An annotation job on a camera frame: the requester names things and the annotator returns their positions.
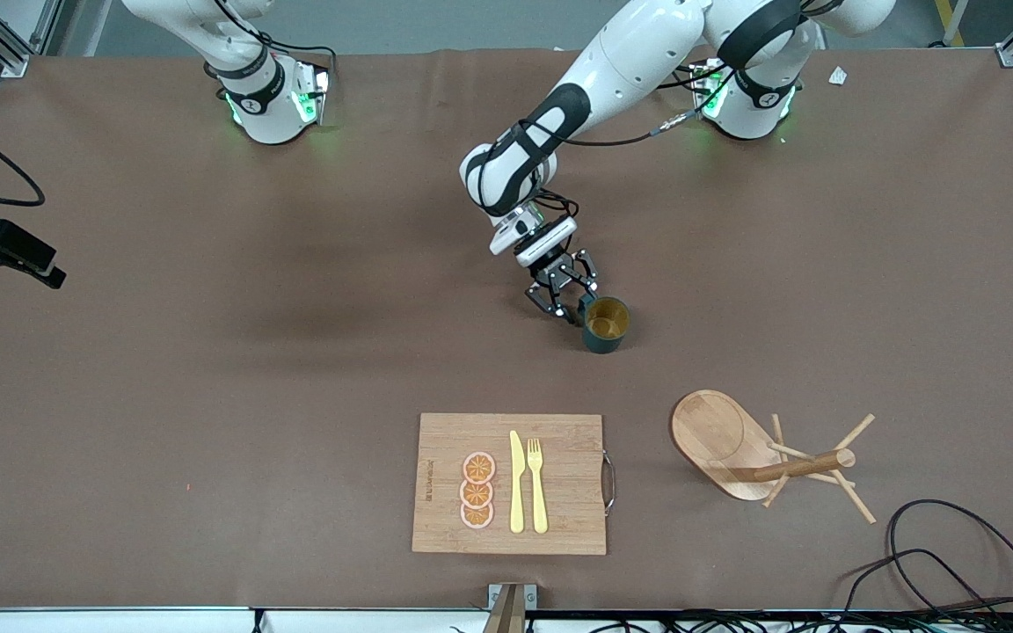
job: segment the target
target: cutting board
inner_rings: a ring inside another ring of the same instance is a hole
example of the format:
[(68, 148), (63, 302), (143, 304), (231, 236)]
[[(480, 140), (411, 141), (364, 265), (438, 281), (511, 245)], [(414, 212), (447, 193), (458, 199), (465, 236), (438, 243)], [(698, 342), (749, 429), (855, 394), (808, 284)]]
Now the cutting board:
[[(542, 441), (542, 485), (550, 530), (534, 531), (530, 469), (523, 474), (526, 530), (511, 533), (510, 432)], [(463, 525), (459, 485), (463, 460), (476, 450), (495, 460), (491, 505), (494, 518), (482, 530)], [(601, 416), (506, 416), (489, 413), (422, 413), (416, 458), (414, 552), (462, 554), (607, 553), (602, 492)]]

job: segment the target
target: wooden peg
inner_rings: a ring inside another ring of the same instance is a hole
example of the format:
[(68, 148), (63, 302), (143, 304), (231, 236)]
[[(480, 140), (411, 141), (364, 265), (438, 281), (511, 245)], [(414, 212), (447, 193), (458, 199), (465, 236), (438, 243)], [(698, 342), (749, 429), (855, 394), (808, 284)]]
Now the wooden peg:
[(852, 429), (851, 432), (847, 433), (847, 437), (845, 437), (842, 442), (836, 445), (836, 450), (847, 449), (852, 442), (855, 442), (855, 438), (861, 436), (862, 431), (865, 430), (865, 427), (868, 427), (872, 421), (873, 413), (869, 413), (868, 416), (862, 417), (862, 421), (859, 422), (859, 425)]
[(772, 432), (776, 444), (784, 443), (784, 431), (780, 428), (780, 416), (777, 416), (776, 413), (772, 413)]
[(832, 471), (831, 474), (837, 479), (837, 481), (839, 481), (839, 485), (842, 486), (843, 492), (847, 493), (847, 496), (851, 497), (851, 501), (855, 502), (855, 507), (862, 512), (862, 518), (864, 518), (865, 523), (868, 523), (869, 525), (876, 524), (877, 520), (870, 513), (870, 509), (865, 507), (865, 503), (862, 502), (862, 499), (860, 499), (857, 495), (855, 489), (851, 488), (850, 482), (847, 481), (847, 477), (844, 477), (843, 473), (839, 471)]
[(780, 491), (783, 490), (784, 485), (788, 483), (789, 478), (791, 477), (785, 476), (785, 474), (783, 474), (782, 476), (780, 476), (780, 478), (776, 480), (776, 485), (772, 486), (772, 491), (769, 492), (769, 495), (765, 497), (764, 502), (761, 503), (762, 505), (764, 505), (765, 508), (768, 508), (769, 505), (772, 504), (772, 501), (776, 499), (776, 494), (780, 494)]
[[(807, 476), (805, 476), (805, 477), (807, 477), (807, 478), (813, 478), (813, 480), (815, 480), (815, 481), (824, 481), (824, 482), (827, 482), (827, 483), (833, 483), (835, 485), (839, 485), (839, 480), (837, 480), (837, 478), (835, 478), (833, 476), (824, 476), (824, 474), (811, 473), (811, 474), (807, 474)], [(855, 482), (848, 481), (847, 483), (851, 484), (851, 488), (855, 488)]]
[(852, 450), (832, 450), (821, 456), (800, 457), (795, 462), (784, 462), (756, 469), (753, 471), (753, 481), (775, 481), (781, 476), (805, 476), (805, 474), (848, 469), (853, 465), (855, 465), (855, 453)]
[(783, 454), (784, 456), (799, 458), (799, 460), (813, 460), (813, 458), (815, 458), (815, 456), (808, 456), (807, 453), (802, 453), (800, 450), (789, 449), (783, 444), (776, 444), (776, 442), (770, 442), (769, 449), (775, 450), (776, 453)]

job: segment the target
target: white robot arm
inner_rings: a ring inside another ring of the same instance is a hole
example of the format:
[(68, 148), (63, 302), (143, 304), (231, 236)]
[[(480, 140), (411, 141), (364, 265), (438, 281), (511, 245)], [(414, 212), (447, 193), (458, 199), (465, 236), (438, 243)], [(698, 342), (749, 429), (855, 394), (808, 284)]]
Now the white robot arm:
[(701, 36), (726, 77), (714, 96), (696, 95), (696, 107), (650, 136), (701, 112), (724, 133), (756, 139), (787, 113), (800, 69), (816, 47), (822, 20), (848, 35), (875, 28), (895, 0), (630, 0), (594, 36), (554, 89), (529, 116), (494, 143), (471, 150), (459, 175), (468, 196), (495, 227), (494, 255), (514, 245), (534, 283), (527, 289), (538, 308), (573, 319), (559, 301), (568, 284), (595, 294), (597, 272), (583, 249), (564, 244), (576, 231), (571, 214), (547, 222), (536, 197), (557, 170), (555, 149), (615, 116), (658, 87)]
[(274, 51), (248, 23), (275, 0), (124, 0), (129, 11), (161, 25), (205, 57), (225, 87), (233, 120), (252, 140), (295, 139), (322, 115), (327, 69)]

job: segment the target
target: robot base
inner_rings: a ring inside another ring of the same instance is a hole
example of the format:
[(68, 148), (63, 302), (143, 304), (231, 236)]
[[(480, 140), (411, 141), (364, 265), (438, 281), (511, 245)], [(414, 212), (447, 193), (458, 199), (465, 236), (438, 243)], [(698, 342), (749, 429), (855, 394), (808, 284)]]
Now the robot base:
[[(710, 92), (719, 87), (721, 73), (708, 77), (704, 88)], [(751, 96), (747, 95), (739, 85), (736, 76), (729, 77), (726, 87), (719, 95), (710, 99), (703, 108), (703, 118), (714, 124), (726, 137), (741, 141), (752, 141), (767, 137), (776, 125), (780, 124), (791, 105), (792, 97), (796, 95), (796, 87), (788, 90), (787, 95), (779, 96), (776, 92), (768, 92), (769, 104), (757, 105)], [(699, 104), (704, 96), (695, 93), (695, 104)]]
[(241, 97), (234, 103), (233, 97), (226, 95), (226, 103), (233, 110), (233, 121), (240, 125), (250, 139), (265, 145), (287, 143), (299, 136), (307, 126), (321, 125), (330, 87), (329, 70), (307, 62), (299, 62), (284, 54), (272, 56), (283, 69), (287, 81), (276, 96), (266, 103), (264, 112), (249, 112), (260, 107), (260, 103), (249, 104)]

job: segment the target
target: white paper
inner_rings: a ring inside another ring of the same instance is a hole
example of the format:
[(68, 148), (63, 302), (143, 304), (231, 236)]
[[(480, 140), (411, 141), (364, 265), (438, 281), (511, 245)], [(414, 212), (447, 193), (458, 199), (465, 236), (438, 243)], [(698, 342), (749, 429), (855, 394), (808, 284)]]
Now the white paper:
[(843, 67), (836, 67), (836, 72), (831, 73), (831, 77), (828, 81), (835, 85), (847, 83), (847, 71), (845, 71)]

